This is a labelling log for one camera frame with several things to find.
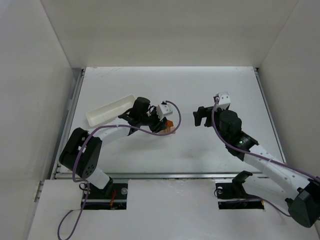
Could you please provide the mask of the orange triangular wood block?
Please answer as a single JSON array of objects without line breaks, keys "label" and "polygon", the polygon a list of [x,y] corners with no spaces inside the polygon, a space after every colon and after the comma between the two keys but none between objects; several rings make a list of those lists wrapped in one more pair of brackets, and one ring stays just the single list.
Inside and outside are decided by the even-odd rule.
[{"label": "orange triangular wood block", "polygon": [[165,126],[166,126],[167,128],[171,128],[171,127],[174,126],[174,123],[173,123],[172,121],[170,121],[170,120],[167,120],[166,123],[165,123]]}]

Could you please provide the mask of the white plastic tray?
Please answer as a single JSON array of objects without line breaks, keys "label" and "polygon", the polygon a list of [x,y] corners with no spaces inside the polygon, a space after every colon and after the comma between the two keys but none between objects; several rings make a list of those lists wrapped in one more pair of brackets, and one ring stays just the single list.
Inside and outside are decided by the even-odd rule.
[{"label": "white plastic tray", "polygon": [[131,94],[87,112],[85,116],[89,126],[96,127],[98,125],[113,121],[117,116],[130,109],[135,100],[135,96]]}]

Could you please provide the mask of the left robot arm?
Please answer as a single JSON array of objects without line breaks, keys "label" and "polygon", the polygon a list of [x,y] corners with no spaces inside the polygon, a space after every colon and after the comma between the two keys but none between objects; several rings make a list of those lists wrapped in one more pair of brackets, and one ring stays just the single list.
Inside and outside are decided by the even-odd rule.
[{"label": "left robot arm", "polygon": [[59,163],[75,175],[89,182],[106,197],[113,188],[113,179],[98,168],[100,152],[104,145],[127,137],[140,127],[147,126],[153,134],[166,129],[166,115],[172,114],[172,107],[162,102],[154,107],[145,97],[138,97],[131,108],[118,115],[108,125],[98,130],[73,130],[62,153]]}]

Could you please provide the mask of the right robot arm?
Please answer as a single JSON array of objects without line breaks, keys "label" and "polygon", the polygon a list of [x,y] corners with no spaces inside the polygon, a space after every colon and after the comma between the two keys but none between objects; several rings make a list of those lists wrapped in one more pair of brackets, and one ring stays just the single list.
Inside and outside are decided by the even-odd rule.
[{"label": "right robot arm", "polygon": [[212,127],[228,152],[251,165],[272,180],[262,183],[251,172],[242,171],[232,180],[235,198],[262,198],[284,209],[305,228],[320,219],[320,179],[305,171],[278,161],[250,135],[242,130],[242,120],[229,108],[216,105],[200,106],[193,112],[195,126],[205,119],[205,127]]}]

